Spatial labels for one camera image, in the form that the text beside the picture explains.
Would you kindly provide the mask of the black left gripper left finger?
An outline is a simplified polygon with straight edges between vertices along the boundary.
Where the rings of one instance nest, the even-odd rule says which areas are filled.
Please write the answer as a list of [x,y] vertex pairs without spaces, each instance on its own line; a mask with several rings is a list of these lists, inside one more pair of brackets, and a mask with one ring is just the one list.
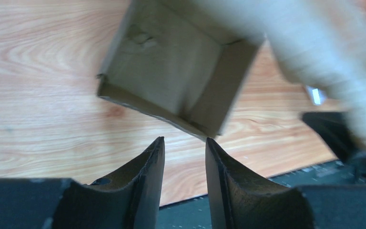
[[165,163],[164,138],[95,180],[0,178],[0,229],[153,229]]

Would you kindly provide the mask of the small brown cardboard box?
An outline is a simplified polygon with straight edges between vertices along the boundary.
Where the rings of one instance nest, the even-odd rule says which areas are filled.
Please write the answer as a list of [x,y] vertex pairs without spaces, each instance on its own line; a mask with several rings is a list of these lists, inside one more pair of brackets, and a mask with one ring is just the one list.
[[201,140],[222,135],[264,37],[235,35],[188,0],[133,0],[97,95]]

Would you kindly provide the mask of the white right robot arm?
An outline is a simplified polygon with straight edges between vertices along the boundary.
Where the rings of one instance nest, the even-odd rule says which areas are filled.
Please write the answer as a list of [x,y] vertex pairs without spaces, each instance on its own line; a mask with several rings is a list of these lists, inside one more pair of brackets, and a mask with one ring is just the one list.
[[197,0],[238,35],[267,36],[293,83],[323,90],[346,108],[346,124],[366,152],[366,13],[351,0]]

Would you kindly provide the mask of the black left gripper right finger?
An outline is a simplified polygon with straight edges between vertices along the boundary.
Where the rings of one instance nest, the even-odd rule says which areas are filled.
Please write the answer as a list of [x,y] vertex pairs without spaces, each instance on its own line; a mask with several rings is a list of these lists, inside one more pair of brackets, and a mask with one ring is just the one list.
[[366,185],[282,186],[211,138],[205,164],[214,229],[366,229]]

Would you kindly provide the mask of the small white paper tag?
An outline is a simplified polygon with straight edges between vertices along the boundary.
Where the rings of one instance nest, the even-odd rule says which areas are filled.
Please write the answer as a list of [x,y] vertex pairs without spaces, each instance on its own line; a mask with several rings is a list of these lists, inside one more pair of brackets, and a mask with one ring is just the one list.
[[327,99],[325,92],[318,88],[306,86],[305,90],[313,105],[322,105]]

